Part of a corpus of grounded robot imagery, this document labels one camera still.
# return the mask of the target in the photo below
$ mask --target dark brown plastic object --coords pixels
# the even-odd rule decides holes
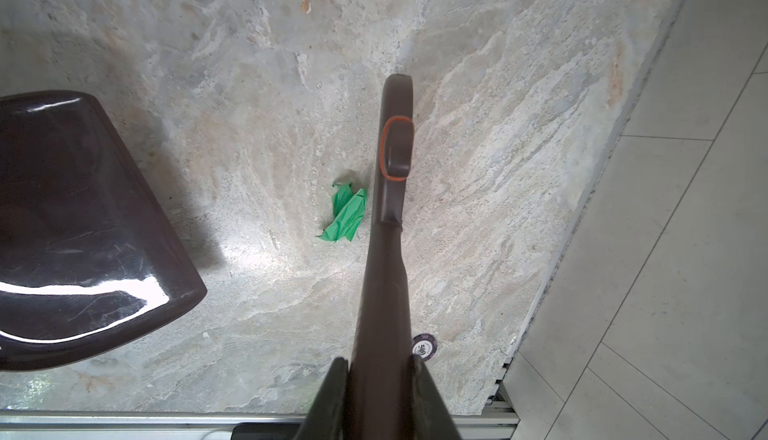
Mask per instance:
[[[98,355],[205,294],[93,96],[0,99],[0,370]]]
[[[413,437],[412,333],[400,234],[413,148],[413,86],[389,76],[379,119],[371,238],[347,383],[344,438]]]

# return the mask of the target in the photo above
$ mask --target green paper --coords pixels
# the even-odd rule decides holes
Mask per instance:
[[[366,199],[368,193],[361,188],[352,195],[352,184],[335,185],[338,191],[331,199],[333,202],[333,223],[322,231],[320,239],[335,242],[341,237],[352,241],[357,232],[357,227],[362,221],[362,215],[366,213]]]

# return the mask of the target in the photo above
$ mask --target orange outline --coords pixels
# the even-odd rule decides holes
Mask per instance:
[[[393,177],[393,176],[387,175],[384,169],[384,141],[386,140],[386,129],[389,128],[389,124],[392,121],[407,121],[407,122],[411,122],[411,125],[413,125],[413,120],[411,120],[410,118],[404,115],[393,115],[386,121],[386,124],[384,124],[384,128],[382,129],[382,143],[379,146],[379,169],[382,171],[382,175],[387,180],[402,182],[406,180],[406,177]]]

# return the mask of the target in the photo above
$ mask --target stone-patterned surface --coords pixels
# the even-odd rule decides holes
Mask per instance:
[[[95,94],[208,286],[128,346],[0,375],[0,407],[302,412],[350,355],[379,95],[416,85],[414,333],[478,413],[670,0],[0,0],[0,94]]]

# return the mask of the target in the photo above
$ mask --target purple poker chip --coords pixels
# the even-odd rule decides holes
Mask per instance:
[[[422,333],[413,337],[413,353],[420,356],[425,362],[437,352],[437,340],[431,333]]]

